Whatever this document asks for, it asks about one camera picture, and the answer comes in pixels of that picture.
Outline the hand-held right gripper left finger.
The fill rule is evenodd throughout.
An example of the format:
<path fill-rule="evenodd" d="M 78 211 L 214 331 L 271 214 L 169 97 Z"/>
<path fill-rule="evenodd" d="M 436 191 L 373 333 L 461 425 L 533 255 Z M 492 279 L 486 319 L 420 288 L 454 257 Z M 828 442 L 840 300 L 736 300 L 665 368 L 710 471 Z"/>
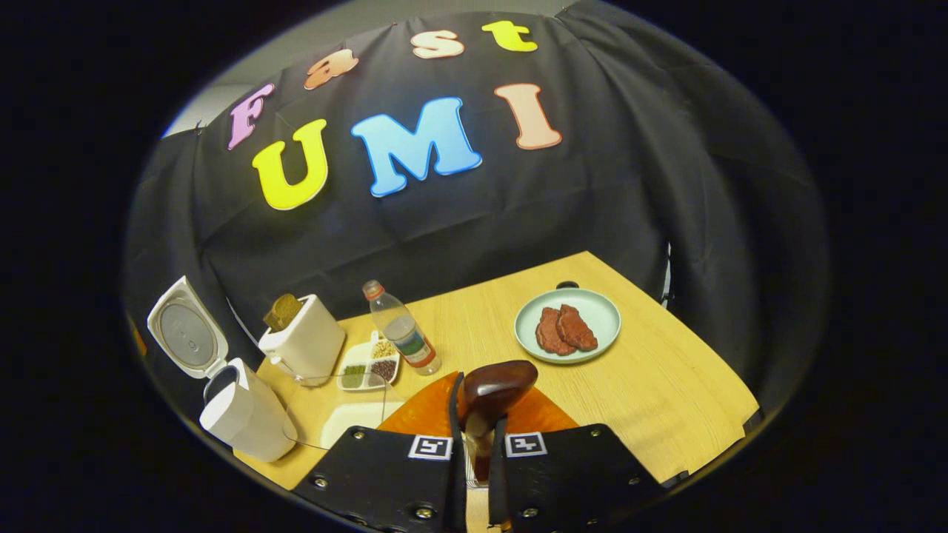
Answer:
<path fill-rule="evenodd" d="M 467 531 L 467 456 L 458 421 L 463 372 L 416 392 L 379 427 L 346 428 L 293 489 L 356 529 Z"/>

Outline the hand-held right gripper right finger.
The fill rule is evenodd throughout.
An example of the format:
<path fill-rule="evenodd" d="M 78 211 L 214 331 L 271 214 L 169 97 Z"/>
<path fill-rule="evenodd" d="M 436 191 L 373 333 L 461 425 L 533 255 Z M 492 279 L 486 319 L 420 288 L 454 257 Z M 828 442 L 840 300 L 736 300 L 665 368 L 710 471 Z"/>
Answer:
<path fill-rule="evenodd" d="M 606 532 L 664 493 L 604 423 L 580 425 L 534 388 L 495 428 L 489 523 L 504 532 Z"/>

